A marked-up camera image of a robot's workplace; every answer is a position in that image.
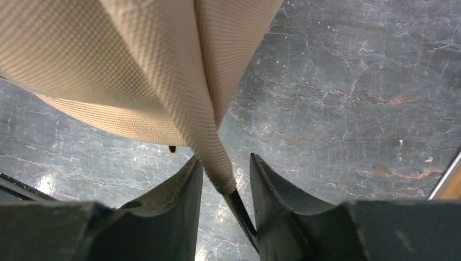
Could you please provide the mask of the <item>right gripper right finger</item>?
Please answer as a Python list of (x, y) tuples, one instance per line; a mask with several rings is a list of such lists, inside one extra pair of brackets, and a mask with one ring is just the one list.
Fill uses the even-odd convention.
[(260, 260), (345, 260), (341, 209), (303, 191), (258, 154), (250, 178)]

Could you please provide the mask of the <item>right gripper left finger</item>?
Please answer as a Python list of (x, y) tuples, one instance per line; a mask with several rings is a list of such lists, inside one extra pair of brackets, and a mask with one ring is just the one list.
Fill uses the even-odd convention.
[(194, 260), (203, 185), (195, 157), (177, 173), (121, 208), (119, 260)]

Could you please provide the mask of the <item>black tent pole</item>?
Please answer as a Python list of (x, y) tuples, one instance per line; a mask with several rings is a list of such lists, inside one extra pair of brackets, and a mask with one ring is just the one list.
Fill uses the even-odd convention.
[(258, 246), (256, 244), (257, 231), (250, 219), (247, 209), (240, 197), (237, 190), (234, 190), (231, 194), (223, 197), (239, 223), (241, 229), (245, 233), (247, 239), (257, 253), (259, 253)]

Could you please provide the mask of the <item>beige pet tent fabric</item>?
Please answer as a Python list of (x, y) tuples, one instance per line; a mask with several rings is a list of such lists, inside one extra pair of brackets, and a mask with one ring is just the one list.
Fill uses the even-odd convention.
[(186, 146), (216, 190), (217, 133), (281, 1), (1, 1), (1, 76), (77, 120)]

